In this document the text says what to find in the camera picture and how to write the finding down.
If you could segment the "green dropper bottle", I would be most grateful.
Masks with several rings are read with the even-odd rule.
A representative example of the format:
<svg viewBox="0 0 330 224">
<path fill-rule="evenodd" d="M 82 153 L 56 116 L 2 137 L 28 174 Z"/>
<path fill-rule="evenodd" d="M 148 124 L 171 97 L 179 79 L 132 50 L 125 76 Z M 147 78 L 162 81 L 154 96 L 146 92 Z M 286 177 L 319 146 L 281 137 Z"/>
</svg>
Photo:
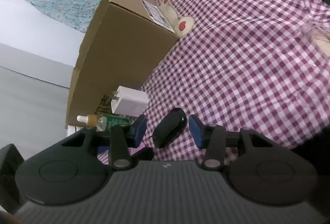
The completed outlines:
<svg viewBox="0 0 330 224">
<path fill-rule="evenodd" d="M 131 121 L 128 118 L 114 116 L 114 115 L 88 115 L 88 116 L 77 116 L 79 123 L 84 123 L 88 128 L 96 127 L 97 131 L 110 130 L 113 126 L 129 126 Z"/>
</svg>

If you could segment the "white charger plug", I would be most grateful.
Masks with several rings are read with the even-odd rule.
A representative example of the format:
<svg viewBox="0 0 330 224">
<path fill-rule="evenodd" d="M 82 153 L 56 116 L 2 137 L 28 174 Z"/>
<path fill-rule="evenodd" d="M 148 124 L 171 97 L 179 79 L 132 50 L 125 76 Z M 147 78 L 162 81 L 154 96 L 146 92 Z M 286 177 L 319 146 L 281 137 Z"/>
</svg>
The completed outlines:
<svg viewBox="0 0 330 224">
<path fill-rule="evenodd" d="M 119 86 L 111 100 L 111 111 L 118 115 L 139 117 L 147 109 L 148 103 L 146 92 Z"/>
</svg>

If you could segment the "black oval case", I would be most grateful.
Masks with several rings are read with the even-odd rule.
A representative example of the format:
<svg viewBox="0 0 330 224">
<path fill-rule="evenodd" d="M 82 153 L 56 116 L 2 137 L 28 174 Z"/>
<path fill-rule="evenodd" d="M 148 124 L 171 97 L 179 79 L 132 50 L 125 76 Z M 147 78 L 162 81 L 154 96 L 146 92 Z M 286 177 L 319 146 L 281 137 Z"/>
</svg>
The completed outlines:
<svg viewBox="0 0 330 224">
<path fill-rule="evenodd" d="M 183 133 L 187 125 L 187 117 L 181 108 L 173 108 L 157 125 L 152 139 L 156 148 L 169 146 Z"/>
</svg>

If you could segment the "purple checkered tablecloth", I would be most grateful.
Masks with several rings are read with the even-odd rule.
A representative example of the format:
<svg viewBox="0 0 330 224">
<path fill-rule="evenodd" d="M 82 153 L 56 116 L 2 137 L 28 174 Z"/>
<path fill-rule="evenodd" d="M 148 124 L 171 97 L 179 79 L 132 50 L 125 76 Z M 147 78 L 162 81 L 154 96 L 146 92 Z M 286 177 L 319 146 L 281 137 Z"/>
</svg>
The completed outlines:
<svg viewBox="0 0 330 224">
<path fill-rule="evenodd" d="M 172 0 L 195 25 L 143 84 L 143 139 L 175 107 L 230 131 L 250 127 L 294 148 L 329 126 L 329 36 L 322 0 Z"/>
</svg>

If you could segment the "brown cardboard box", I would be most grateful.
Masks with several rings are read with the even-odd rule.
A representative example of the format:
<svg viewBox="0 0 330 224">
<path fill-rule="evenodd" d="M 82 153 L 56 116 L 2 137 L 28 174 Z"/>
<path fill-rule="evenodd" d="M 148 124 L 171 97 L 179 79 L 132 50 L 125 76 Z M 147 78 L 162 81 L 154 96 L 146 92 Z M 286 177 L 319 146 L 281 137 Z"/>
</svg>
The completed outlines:
<svg viewBox="0 0 330 224">
<path fill-rule="evenodd" d="M 111 93 L 139 89 L 177 40 L 154 0 L 102 0 L 79 49 L 65 123 L 110 113 Z"/>
</svg>

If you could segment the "beige paddle with red hearts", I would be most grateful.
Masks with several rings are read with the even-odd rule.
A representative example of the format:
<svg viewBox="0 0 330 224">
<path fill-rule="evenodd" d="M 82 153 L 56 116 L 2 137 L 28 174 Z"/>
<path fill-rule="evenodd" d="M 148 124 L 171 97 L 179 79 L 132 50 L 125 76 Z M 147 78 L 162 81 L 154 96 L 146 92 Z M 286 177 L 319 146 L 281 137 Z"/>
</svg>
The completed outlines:
<svg viewBox="0 0 330 224">
<path fill-rule="evenodd" d="M 195 24 L 195 20 L 191 16 L 181 17 L 177 13 L 174 6 L 171 4 L 171 0 L 162 0 L 159 5 L 159 9 L 173 28 L 176 35 L 179 37 L 185 36 Z"/>
</svg>

